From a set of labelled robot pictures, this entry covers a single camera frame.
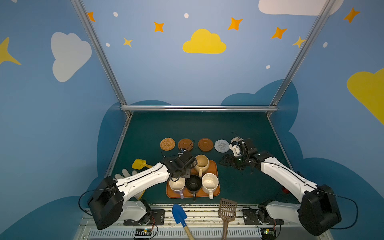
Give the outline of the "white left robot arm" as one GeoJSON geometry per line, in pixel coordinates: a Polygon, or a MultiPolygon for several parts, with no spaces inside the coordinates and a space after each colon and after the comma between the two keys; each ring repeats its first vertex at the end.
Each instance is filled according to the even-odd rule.
{"type": "Polygon", "coordinates": [[[103,179],[91,191],[92,195],[87,201],[96,228],[104,230],[121,216],[125,220],[141,221],[150,209],[143,201],[132,202],[130,199],[154,185],[189,177],[196,165],[196,157],[187,150],[181,150],[176,156],[163,158],[152,168],[136,175],[103,179]]]}

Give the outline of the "lavender mug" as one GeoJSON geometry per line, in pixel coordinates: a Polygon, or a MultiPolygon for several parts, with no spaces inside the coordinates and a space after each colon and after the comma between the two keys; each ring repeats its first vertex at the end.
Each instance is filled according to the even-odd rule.
{"type": "Polygon", "coordinates": [[[169,181],[169,186],[171,190],[176,194],[178,194],[181,197],[181,199],[184,199],[183,189],[185,185],[186,185],[185,178],[178,178],[178,179],[172,178],[169,181]]]}

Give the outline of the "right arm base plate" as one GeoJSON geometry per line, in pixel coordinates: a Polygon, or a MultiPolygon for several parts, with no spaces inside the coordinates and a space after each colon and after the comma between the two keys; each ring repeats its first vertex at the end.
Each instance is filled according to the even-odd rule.
{"type": "Polygon", "coordinates": [[[263,208],[252,209],[250,207],[243,207],[243,219],[246,225],[283,225],[284,221],[281,219],[272,219],[267,211],[263,208]]]}

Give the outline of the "grey woven round coaster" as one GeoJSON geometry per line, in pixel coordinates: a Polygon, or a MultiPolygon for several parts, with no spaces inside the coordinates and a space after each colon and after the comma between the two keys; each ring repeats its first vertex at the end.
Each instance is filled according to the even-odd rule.
{"type": "Polygon", "coordinates": [[[214,147],[219,153],[226,153],[230,150],[230,144],[226,140],[217,140],[214,147]]]}

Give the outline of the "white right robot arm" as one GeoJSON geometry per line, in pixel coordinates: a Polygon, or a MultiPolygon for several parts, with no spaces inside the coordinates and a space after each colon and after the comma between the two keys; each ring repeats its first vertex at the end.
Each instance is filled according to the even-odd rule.
{"type": "Polygon", "coordinates": [[[223,166],[244,170],[251,167],[270,176],[297,200],[298,204],[272,201],[257,210],[261,224],[273,219],[301,224],[313,236],[319,236],[341,222],[342,216],[332,188],[319,186],[282,164],[267,152],[259,152],[251,139],[234,138],[231,143],[218,140],[215,149],[225,155],[220,161],[223,166]]]}

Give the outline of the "cream speckled mug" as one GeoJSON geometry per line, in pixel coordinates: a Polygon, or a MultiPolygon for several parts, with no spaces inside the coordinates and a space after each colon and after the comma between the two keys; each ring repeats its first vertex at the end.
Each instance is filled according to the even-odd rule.
{"type": "Polygon", "coordinates": [[[199,177],[202,178],[203,173],[205,173],[210,166],[210,160],[205,155],[197,155],[196,160],[197,165],[195,166],[195,170],[198,172],[199,177]]]}

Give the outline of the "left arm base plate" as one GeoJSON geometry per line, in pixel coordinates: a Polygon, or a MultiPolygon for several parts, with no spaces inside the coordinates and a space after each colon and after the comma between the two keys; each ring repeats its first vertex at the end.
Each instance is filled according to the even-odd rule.
{"type": "Polygon", "coordinates": [[[147,212],[139,221],[124,220],[124,226],[146,226],[164,224],[165,211],[164,210],[151,210],[147,212]]]}

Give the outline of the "multicolour woven round coaster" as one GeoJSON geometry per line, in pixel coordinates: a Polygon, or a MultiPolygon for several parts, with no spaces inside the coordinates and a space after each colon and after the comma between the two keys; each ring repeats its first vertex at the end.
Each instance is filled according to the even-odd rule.
{"type": "Polygon", "coordinates": [[[231,140],[231,143],[230,143],[230,149],[231,150],[235,150],[237,148],[237,146],[239,145],[239,143],[242,142],[242,138],[239,138],[239,137],[235,137],[231,140]]]}

